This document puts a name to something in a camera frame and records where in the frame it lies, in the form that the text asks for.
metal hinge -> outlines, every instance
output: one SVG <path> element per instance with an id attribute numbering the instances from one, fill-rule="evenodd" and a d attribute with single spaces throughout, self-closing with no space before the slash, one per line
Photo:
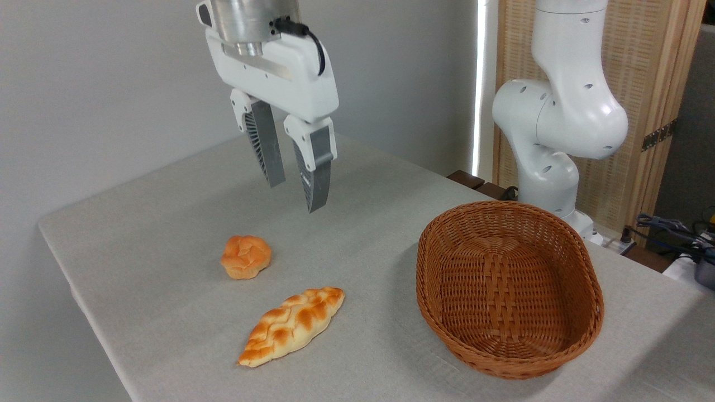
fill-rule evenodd
<path id="1" fill-rule="evenodd" d="M 659 142 L 661 142 L 661 141 L 665 140 L 666 138 L 670 137 L 671 135 L 673 135 L 673 132 L 675 132 L 675 126 L 676 126 L 677 122 L 678 122 L 678 119 L 675 119 L 672 122 L 669 122 L 668 124 L 664 125 L 663 127 L 652 132 L 651 134 L 646 135 L 645 138 L 643 138 L 643 148 L 641 149 L 641 151 L 645 152 L 648 149 L 655 147 Z"/>

black cable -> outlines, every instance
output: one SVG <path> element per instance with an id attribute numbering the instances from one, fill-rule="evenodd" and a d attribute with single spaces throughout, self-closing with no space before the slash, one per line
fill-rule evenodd
<path id="1" fill-rule="evenodd" d="M 712 254 L 708 255 L 706 253 L 701 253 L 699 251 L 696 251 L 692 248 L 678 247 L 676 245 L 664 243 L 664 242 L 661 242 L 660 240 L 657 240 L 651 236 L 646 235 L 645 233 L 641 233 L 638 230 L 633 229 L 631 226 L 626 226 L 626 228 L 628 230 L 630 230 L 631 232 L 637 234 L 638 236 L 641 236 L 644 239 L 650 240 L 651 242 L 654 242 L 657 245 L 660 245 L 661 247 L 670 248 L 672 250 L 679 251 L 680 253 L 691 255 L 693 257 L 705 258 L 706 261 L 708 261 L 710 263 L 715 263 L 715 261 L 712 260 Z"/>
<path id="2" fill-rule="evenodd" d="M 701 235 L 696 235 L 691 232 L 687 226 L 685 226 L 681 221 L 675 219 L 663 219 L 662 217 L 650 216 L 648 214 L 640 214 L 636 218 L 638 227 L 652 227 L 655 229 L 660 229 L 668 232 L 669 234 L 677 237 L 681 240 L 687 240 L 689 242 L 705 242 L 709 245 L 715 245 L 712 240 L 709 240 Z"/>
<path id="3" fill-rule="evenodd" d="M 281 34 L 289 34 L 301 38 L 310 36 L 310 38 L 315 42 L 315 46 L 317 47 L 317 57 L 320 61 L 320 69 L 318 70 L 317 75 L 321 76 L 322 73 L 325 72 L 325 53 L 322 50 L 322 45 L 320 44 L 317 36 L 310 31 L 310 28 L 308 28 L 307 25 L 291 21 L 289 16 L 275 19 L 274 21 L 271 21 L 270 25 L 275 27 L 275 29 Z"/>
<path id="4" fill-rule="evenodd" d="M 322 45 L 320 44 L 320 41 L 317 40 L 317 36 L 315 36 L 310 30 L 308 31 L 308 36 L 313 39 L 315 46 L 317 46 L 317 58 L 320 60 L 320 70 L 317 72 L 317 75 L 320 77 L 325 71 L 325 53 L 322 51 Z"/>

wicker basket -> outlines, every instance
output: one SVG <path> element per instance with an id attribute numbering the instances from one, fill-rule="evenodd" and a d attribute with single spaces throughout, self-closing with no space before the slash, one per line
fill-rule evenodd
<path id="1" fill-rule="evenodd" d="M 518 202 L 474 202 L 422 233 L 417 301 L 457 358 L 521 379 L 583 353 L 603 323 L 603 295 L 582 239 Z"/>

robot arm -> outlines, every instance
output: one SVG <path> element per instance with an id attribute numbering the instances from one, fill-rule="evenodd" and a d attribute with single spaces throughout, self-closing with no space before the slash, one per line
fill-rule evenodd
<path id="1" fill-rule="evenodd" d="M 607 3 L 537 0 L 531 51 L 549 82 L 509 81 L 493 104 L 516 157 L 519 200 L 561 217 L 584 238 L 594 236 L 593 221 L 576 211 L 578 170 L 567 153 L 607 158 L 628 131 L 601 66 Z"/>
<path id="2" fill-rule="evenodd" d="M 330 58 L 299 23 L 295 0 L 206 0 L 197 5 L 221 79 L 232 86 L 231 103 L 271 187 L 285 181 L 271 106 L 288 113 L 310 212 L 322 207 L 337 157 L 329 115 L 338 106 Z"/>

bread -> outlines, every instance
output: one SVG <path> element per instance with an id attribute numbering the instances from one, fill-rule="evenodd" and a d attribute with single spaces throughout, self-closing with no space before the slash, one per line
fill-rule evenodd
<path id="1" fill-rule="evenodd" d="M 238 364 L 260 366 L 306 346 L 327 328 L 344 298 L 341 289 L 329 286 L 289 297 L 279 308 L 261 317 Z"/>
<path id="2" fill-rule="evenodd" d="M 221 265 L 234 279 L 250 279 L 270 264 L 271 249 L 260 237 L 233 236 L 226 242 Z"/>

